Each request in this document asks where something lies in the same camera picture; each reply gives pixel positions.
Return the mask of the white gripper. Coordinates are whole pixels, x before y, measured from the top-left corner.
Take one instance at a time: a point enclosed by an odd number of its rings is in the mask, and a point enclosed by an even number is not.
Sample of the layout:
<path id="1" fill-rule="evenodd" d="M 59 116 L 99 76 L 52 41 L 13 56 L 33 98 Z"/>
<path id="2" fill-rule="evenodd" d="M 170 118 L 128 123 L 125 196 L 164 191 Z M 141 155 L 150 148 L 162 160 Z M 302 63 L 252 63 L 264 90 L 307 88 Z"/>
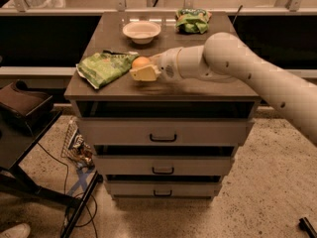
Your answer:
<path id="1" fill-rule="evenodd" d="M 166 80 L 180 80 L 177 57 L 181 48 L 169 49 L 163 53 L 149 57 L 151 62 L 157 65 L 148 64 L 135 67 L 130 70 L 130 75 L 135 81 L 156 81 L 161 74 Z"/>

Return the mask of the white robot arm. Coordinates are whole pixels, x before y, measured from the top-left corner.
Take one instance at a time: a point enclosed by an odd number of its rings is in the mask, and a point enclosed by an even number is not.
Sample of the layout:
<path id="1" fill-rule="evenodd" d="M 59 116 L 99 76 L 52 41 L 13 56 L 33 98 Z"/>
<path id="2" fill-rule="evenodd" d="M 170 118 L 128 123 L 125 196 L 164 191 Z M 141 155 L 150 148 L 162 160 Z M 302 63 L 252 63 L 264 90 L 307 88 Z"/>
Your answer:
<path id="1" fill-rule="evenodd" d="M 237 78 L 317 145 L 317 85 L 258 57 L 237 36 L 216 33 L 204 45 L 169 49 L 130 69 L 136 81 Z"/>

